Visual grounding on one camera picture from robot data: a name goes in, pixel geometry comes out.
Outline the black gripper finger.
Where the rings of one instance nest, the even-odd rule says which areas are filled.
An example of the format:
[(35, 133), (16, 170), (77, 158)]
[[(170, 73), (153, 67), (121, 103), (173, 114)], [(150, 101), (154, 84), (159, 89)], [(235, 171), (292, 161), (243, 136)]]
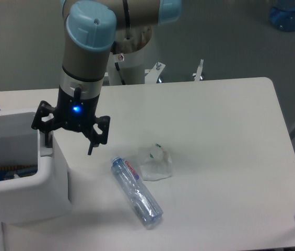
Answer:
[(109, 127), (110, 116), (93, 117), (90, 121), (82, 125), (81, 132), (90, 141), (88, 155), (91, 155), (92, 150), (100, 144), (107, 144)]
[(42, 100), (36, 110), (31, 127), (44, 134), (44, 144), (53, 145), (52, 131), (62, 127), (63, 117), (57, 107), (52, 107), (47, 101)]

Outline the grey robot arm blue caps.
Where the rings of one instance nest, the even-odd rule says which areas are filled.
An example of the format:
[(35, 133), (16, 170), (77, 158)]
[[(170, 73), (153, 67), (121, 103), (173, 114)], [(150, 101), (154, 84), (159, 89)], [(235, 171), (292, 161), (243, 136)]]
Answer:
[(65, 49), (55, 107), (41, 101), (32, 128), (52, 147), (53, 131), (82, 133), (95, 148), (106, 144), (110, 117), (96, 117), (109, 56), (118, 31), (176, 21), (181, 1), (61, 1)]

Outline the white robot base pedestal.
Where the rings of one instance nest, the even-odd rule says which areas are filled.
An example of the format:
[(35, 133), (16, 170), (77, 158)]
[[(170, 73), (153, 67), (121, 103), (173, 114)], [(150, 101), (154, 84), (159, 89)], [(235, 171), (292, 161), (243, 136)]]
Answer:
[(157, 62), (152, 68), (145, 68), (145, 52), (110, 53), (104, 77), (104, 86), (155, 84), (162, 82), (166, 65)]

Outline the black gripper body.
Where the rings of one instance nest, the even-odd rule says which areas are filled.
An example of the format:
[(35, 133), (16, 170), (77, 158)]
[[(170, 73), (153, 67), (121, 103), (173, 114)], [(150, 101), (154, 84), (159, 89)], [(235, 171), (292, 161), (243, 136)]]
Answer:
[(95, 113), (99, 95), (92, 99), (74, 100), (61, 88), (58, 91), (57, 105), (54, 113), (55, 124), (60, 128), (83, 132), (90, 131), (95, 123)]

